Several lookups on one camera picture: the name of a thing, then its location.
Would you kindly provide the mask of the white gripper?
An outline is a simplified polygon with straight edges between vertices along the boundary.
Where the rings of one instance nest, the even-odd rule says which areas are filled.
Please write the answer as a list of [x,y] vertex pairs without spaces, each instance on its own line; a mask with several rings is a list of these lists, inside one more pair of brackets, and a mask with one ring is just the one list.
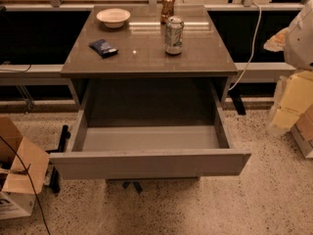
[[[270,39],[263,48],[271,52],[280,52],[285,48],[287,27],[281,29]],[[300,116],[313,104],[313,72],[301,71],[290,77],[282,76],[278,82],[277,109],[271,111],[266,126],[268,133],[282,136],[289,132]]]

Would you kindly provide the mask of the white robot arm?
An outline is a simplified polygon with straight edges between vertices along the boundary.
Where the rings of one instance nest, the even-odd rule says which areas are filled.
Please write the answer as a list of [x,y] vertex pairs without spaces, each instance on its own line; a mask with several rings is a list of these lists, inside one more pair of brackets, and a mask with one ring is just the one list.
[[281,76],[277,82],[269,114],[267,131],[281,136],[313,105],[313,0],[305,4],[288,27],[267,40],[263,48],[283,51],[285,63],[295,68],[293,75]]

